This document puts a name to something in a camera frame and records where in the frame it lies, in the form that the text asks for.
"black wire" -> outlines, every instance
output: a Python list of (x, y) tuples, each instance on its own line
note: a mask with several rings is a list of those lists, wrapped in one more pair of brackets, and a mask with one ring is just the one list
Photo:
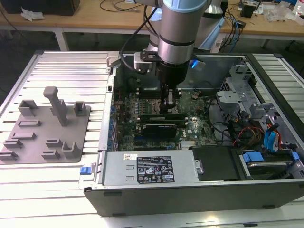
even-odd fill
[(128, 63), (124, 59), (124, 49), (127, 46), (127, 44), (130, 42), (131, 39), (135, 37), (135, 35), (144, 27), (144, 25), (150, 20), (150, 18), (153, 16), (153, 14), (156, 12), (157, 8), (155, 8), (152, 13), (148, 16), (148, 18), (141, 24), (141, 26), (127, 39), (127, 41), (124, 43), (122, 49), (120, 50), (120, 60), (121, 62), (131, 71), (139, 73), (139, 74), (146, 74), (147, 71), (139, 71), (128, 65)]
[(127, 10), (131, 10), (131, 9), (134, 9), (136, 7), (139, 7), (139, 6), (142, 6), (141, 5), (138, 5), (138, 6), (134, 6), (134, 7), (131, 7), (131, 8), (127, 8), (127, 9), (122, 9), (122, 10), (111, 10), (111, 9), (106, 9), (106, 8), (103, 8), (101, 5), (106, 2), (107, 0), (103, 0), (100, 4), (99, 4), (99, 7), (102, 8), (103, 10), (105, 11), (108, 11), (108, 12), (124, 12), (124, 11), (127, 11)]
[[(148, 6), (144, 6), (144, 9), (143, 9), (143, 21), (145, 21), (148, 17), (147, 17), (147, 8)], [(148, 31), (150, 33), (152, 33), (154, 36), (156, 37), (159, 37), (157, 32), (155, 31), (155, 29), (153, 28), (152, 24), (150, 23), (150, 20), (148, 21), (148, 24), (150, 26), (150, 28), (153, 30), (151, 31), (150, 28), (147, 26), (147, 24), (145, 24), (145, 27), (148, 29)]]
[[(228, 12), (226, 12), (226, 13), (227, 13), (231, 18), (235, 18), (234, 15), (230, 13), (229, 8), (227, 8), (227, 10), (228, 10)], [(228, 20), (231, 22), (231, 31), (230, 31), (229, 36), (225, 39), (223, 45), (220, 47), (219, 50), (222, 50), (222, 49), (225, 48), (227, 45), (231, 44), (231, 42), (233, 41), (234, 35), (235, 35), (235, 33), (236, 33), (236, 27), (235, 27), (235, 22), (234, 22), (234, 20), (233, 20), (233, 19), (228, 19)]]
[(4, 93), (6, 93), (6, 94), (9, 93), (9, 92), (5, 91), (4, 89), (2, 89), (1, 87), (0, 87), (0, 91), (4, 92)]
[(22, 35), (22, 33), (8, 20), (8, 18), (5, 16), (5, 14), (3, 13), (1, 7), (0, 7), (0, 12), (1, 14), (4, 16), (5, 20), (9, 23), (9, 25), (11, 25), (28, 43), (30, 43), (28, 41), (28, 39), (26, 39), (26, 37), (24, 35)]

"plastic bag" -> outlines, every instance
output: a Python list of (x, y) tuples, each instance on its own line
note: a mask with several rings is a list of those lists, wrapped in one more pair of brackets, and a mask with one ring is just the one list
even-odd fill
[(279, 21), (279, 20), (286, 20), (286, 15), (291, 12), (288, 8), (290, 3), (281, 1), (280, 4), (275, 6), (273, 9), (266, 11), (264, 13), (265, 19), (269, 22), (271, 21)]
[(296, 16), (304, 15), (304, 0), (299, 0), (299, 3), (297, 4), (296, 7)]
[(32, 12), (23, 8), (21, 9), (22, 9), (21, 16), (23, 16), (25, 19), (29, 21), (33, 21), (33, 19), (37, 19), (37, 20), (44, 19), (43, 14), (41, 12)]

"dark floor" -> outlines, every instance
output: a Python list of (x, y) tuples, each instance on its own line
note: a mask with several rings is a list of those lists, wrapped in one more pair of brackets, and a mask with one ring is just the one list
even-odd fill
[[(19, 33), (13, 32), (13, 40), (0, 39), (0, 104), (4, 101), (7, 92), (26, 67), (28, 61), (36, 50), (59, 50), (57, 41), (51, 32), (22, 32), (29, 42)], [(120, 50), (129, 35), (99, 34), (100, 42), (95, 44), (93, 34), (68, 33), (67, 41), (70, 50), (96, 51)], [(137, 35), (125, 50), (140, 51), (147, 47), (149, 37)], [(290, 41), (271, 40), (265, 49), (260, 47), (262, 41), (254, 39), (240, 39), (233, 53), (280, 53), (304, 76), (304, 45), (295, 43), (290, 50), (285, 51)]]

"white table leg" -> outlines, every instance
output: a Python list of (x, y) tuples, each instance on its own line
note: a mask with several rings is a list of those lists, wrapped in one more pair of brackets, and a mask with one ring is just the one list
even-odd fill
[(266, 48), (266, 45), (268, 44), (270, 40), (269, 39), (265, 39), (261, 45), (261, 48)]
[(210, 50), (210, 53), (218, 53), (219, 52), (219, 49), (220, 49), (220, 46), (223, 42), (223, 39), (226, 37), (226, 34), (225, 33), (219, 33), (218, 34), (218, 37), (216, 39), (216, 41), (214, 42), (211, 50)]
[(67, 38), (65, 36), (65, 33), (61, 30), (55, 31), (56, 39), (59, 44), (61, 51), (68, 51), (68, 45), (67, 45)]

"power supply label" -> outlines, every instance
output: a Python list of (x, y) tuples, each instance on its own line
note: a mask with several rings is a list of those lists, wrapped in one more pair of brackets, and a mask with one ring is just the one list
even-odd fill
[(171, 156), (137, 157), (137, 182), (140, 184), (175, 182)]

